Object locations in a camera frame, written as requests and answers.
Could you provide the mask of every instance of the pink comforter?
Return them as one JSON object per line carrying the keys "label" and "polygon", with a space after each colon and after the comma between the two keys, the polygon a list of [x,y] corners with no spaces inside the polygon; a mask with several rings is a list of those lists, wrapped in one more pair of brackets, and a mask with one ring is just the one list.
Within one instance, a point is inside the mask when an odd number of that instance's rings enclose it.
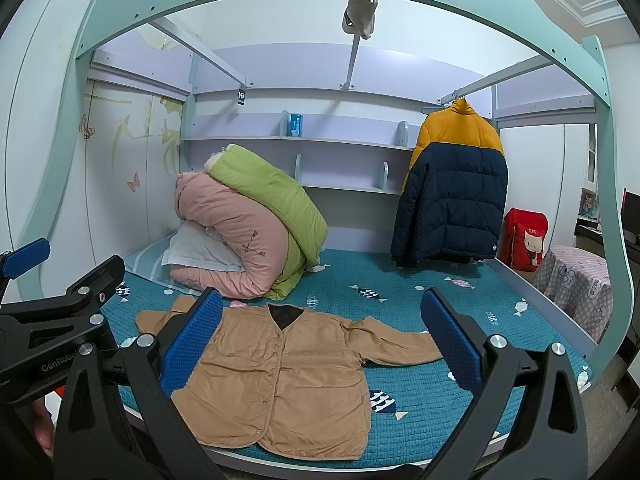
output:
{"label": "pink comforter", "polygon": [[263,205],[220,184],[205,173],[178,176],[175,212],[183,220],[213,226],[242,258],[245,272],[220,272],[172,266],[174,280],[188,287],[216,288],[226,298],[259,298],[282,273],[289,235]]}

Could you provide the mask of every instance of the navy and yellow puffer jacket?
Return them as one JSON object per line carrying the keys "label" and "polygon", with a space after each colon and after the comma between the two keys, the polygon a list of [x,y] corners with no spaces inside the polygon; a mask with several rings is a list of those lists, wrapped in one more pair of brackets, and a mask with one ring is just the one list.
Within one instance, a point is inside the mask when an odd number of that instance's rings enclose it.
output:
{"label": "navy and yellow puffer jacket", "polygon": [[398,204],[393,259],[494,258],[507,180],[498,134],[466,100],[429,115]]}

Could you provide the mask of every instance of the black lining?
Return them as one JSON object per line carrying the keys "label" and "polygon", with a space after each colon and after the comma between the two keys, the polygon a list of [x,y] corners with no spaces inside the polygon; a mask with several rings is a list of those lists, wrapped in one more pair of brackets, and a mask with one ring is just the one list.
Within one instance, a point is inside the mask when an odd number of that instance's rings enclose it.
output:
{"label": "black lining", "polygon": [[298,306],[269,304],[269,313],[280,330],[297,320],[303,312]]}

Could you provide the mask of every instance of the pink patterned cloth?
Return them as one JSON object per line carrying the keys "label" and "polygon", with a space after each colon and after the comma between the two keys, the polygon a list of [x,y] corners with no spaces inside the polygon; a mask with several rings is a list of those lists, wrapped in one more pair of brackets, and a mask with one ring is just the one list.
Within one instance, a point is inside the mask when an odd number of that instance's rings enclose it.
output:
{"label": "pink patterned cloth", "polygon": [[613,310],[606,260],[575,247],[551,247],[533,286],[600,341]]}

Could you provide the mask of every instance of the jacket collar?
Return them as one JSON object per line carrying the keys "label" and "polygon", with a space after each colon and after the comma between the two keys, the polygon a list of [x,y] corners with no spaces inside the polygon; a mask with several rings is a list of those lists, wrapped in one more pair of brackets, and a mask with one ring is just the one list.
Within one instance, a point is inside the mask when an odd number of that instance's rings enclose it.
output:
{"label": "jacket collar", "polygon": [[449,107],[449,110],[462,115],[472,115],[476,113],[476,111],[469,105],[469,103],[466,102],[466,99],[464,98],[456,99]]}

